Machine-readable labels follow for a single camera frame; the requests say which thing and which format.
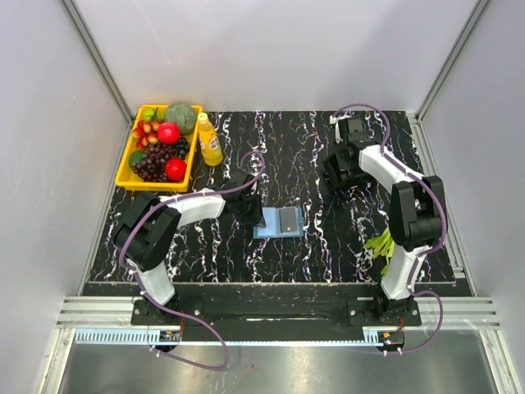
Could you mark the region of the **blue card holder wallet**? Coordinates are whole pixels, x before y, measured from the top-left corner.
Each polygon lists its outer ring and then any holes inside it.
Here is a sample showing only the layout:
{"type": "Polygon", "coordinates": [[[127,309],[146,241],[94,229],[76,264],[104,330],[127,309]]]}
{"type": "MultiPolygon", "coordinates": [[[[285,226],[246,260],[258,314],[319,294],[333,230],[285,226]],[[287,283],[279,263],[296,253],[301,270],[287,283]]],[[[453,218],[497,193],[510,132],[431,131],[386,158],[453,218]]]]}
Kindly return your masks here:
{"type": "Polygon", "coordinates": [[[270,238],[295,238],[304,235],[304,216],[300,207],[295,207],[297,210],[299,229],[296,233],[282,234],[280,230],[279,209],[280,208],[263,208],[262,215],[266,226],[253,228],[254,239],[270,239],[270,238]]]}

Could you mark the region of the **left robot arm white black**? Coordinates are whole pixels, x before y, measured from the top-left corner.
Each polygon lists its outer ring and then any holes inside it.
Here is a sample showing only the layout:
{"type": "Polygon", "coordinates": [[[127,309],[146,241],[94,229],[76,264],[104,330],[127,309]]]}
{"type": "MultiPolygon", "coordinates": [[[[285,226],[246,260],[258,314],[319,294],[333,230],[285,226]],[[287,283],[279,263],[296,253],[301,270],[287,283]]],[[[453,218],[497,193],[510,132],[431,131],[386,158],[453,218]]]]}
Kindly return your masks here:
{"type": "Polygon", "coordinates": [[[112,242],[120,252],[119,263],[138,275],[151,303],[149,314],[158,323],[169,324],[178,313],[164,263],[175,234],[194,222],[225,215],[248,226],[266,225],[257,176],[237,170],[218,187],[172,197],[142,192],[122,214],[112,242]]]}

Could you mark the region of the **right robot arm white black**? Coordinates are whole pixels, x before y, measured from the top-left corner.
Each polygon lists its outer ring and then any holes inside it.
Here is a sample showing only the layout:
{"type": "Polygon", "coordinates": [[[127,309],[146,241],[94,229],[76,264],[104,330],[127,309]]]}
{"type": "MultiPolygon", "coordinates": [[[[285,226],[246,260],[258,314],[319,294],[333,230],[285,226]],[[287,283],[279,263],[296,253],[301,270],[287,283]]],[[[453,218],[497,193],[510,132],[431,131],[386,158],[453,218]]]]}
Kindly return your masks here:
{"type": "Polygon", "coordinates": [[[438,176],[424,176],[397,159],[363,129],[357,117],[330,118],[335,128],[333,153],[323,161],[329,185],[345,190],[376,181],[390,194],[389,231],[395,244],[381,279],[383,298],[373,305],[382,324],[399,319],[399,300],[411,296],[415,272],[424,256],[441,246],[447,232],[445,191],[438,176]]]}

